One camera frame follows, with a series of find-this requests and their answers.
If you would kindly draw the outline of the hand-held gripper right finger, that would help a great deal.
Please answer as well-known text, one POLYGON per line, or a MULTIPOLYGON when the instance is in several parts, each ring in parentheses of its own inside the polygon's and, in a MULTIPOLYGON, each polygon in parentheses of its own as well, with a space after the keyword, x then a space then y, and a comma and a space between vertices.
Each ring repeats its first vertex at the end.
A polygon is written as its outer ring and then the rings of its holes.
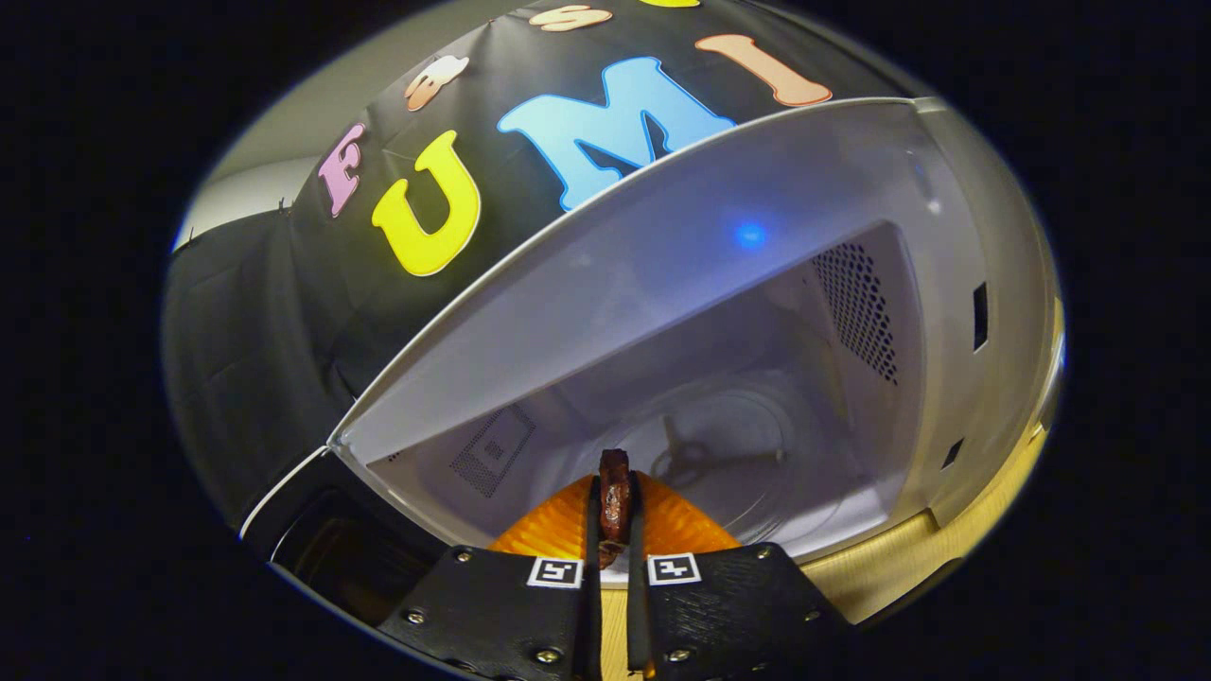
POLYGON ((851 622, 775 543, 658 553, 675 513, 633 473, 626 665, 649 680, 807 680, 851 622))

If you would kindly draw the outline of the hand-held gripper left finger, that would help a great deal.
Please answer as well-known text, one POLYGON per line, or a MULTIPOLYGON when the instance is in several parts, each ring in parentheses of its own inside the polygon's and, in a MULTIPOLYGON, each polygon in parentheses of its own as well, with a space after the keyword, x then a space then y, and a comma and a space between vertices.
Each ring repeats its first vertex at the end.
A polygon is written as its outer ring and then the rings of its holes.
POLYGON ((489 680, 601 680, 599 480, 572 496, 572 556, 450 546, 383 620, 413 656, 489 680))

